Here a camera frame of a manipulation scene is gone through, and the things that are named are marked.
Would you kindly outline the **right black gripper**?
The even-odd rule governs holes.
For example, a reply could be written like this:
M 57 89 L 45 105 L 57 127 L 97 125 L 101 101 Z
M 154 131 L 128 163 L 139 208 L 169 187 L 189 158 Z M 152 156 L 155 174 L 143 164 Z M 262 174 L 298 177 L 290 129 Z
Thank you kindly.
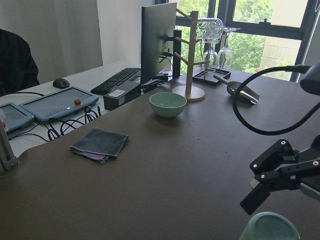
M 240 202 L 251 215 L 270 196 L 282 190 L 301 190 L 320 199 L 320 136 L 303 151 L 295 150 L 288 140 L 280 139 L 249 165 L 254 173 L 252 191 Z

